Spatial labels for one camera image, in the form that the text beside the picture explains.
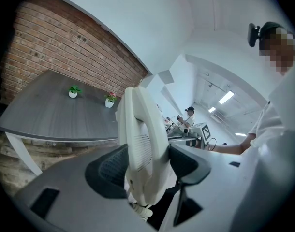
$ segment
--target machine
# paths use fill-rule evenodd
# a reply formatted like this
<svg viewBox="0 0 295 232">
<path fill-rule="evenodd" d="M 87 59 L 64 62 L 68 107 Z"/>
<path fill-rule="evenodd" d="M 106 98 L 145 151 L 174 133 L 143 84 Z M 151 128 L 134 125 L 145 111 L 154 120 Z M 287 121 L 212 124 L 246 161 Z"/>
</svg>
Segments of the machine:
<svg viewBox="0 0 295 232">
<path fill-rule="evenodd" d="M 285 133 L 230 155 L 168 141 L 146 90 L 128 88 L 117 112 L 121 145 L 53 165 L 17 193 L 15 204 L 40 231 L 152 232 L 129 205 L 124 177 L 140 207 L 154 205 L 171 166 L 181 190 L 160 231 L 257 231 L 295 186 L 294 90 L 295 69 L 270 96 Z M 207 140 L 205 128 L 190 133 Z"/>
</svg>

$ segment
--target white shirt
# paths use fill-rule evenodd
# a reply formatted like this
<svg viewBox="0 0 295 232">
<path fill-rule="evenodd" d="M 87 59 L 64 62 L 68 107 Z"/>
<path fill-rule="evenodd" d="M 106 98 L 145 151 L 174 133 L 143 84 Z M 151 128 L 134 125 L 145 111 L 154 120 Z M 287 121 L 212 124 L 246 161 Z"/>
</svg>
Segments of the white shirt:
<svg viewBox="0 0 295 232">
<path fill-rule="evenodd" d="M 191 126 L 193 126 L 193 125 L 194 125 L 194 122 L 195 122 L 194 115 L 189 116 L 189 117 L 185 120 L 185 122 L 187 122 L 187 123 L 189 123 Z M 179 127 L 180 127 L 180 130 L 181 130 L 182 132 L 184 132 L 184 129 L 188 128 L 184 123 L 181 124 Z"/>
<path fill-rule="evenodd" d="M 280 116 L 277 114 L 271 102 L 263 108 L 259 118 L 248 134 L 256 134 L 251 141 L 251 146 L 260 147 L 270 138 L 280 136 L 285 131 Z"/>
</svg>

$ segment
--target ceiling light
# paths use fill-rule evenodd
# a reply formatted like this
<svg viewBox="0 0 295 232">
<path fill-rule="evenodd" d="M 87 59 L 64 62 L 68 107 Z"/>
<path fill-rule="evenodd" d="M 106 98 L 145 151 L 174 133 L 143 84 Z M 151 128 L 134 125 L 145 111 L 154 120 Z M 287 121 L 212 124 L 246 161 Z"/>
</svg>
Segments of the ceiling light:
<svg viewBox="0 0 295 232">
<path fill-rule="evenodd" d="M 237 136 L 242 136 L 242 137 L 246 137 L 246 135 L 244 133 L 236 133 Z"/>
<path fill-rule="evenodd" d="M 220 99 L 219 103 L 224 104 L 226 101 L 228 101 L 233 96 L 234 96 L 234 93 L 229 91 L 223 98 Z"/>
<path fill-rule="evenodd" d="M 212 113 L 214 110 L 216 110 L 216 108 L 214 106 L 212 106 L 209 110 L 209 113 Z"/>
</svg>

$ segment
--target desk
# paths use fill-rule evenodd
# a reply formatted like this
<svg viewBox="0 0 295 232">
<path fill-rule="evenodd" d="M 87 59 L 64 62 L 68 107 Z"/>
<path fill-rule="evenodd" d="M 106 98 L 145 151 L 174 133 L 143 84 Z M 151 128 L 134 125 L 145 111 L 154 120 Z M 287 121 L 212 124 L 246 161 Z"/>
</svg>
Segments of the desk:
<svg viewBox="0 0 295 232">
<path fill-rule="evenodd" d="M 69 87 L 82 93 L 72 99 Z M 28 84 L 0 118 L 6 135 L 23 162 L 36 174 L 42 173 L 21 138 L 56 142 L 88 142 L 118 138 L 115 111 L 104 106 L 107 92 L 60 73 L 48 70 Z"/>
</svg>

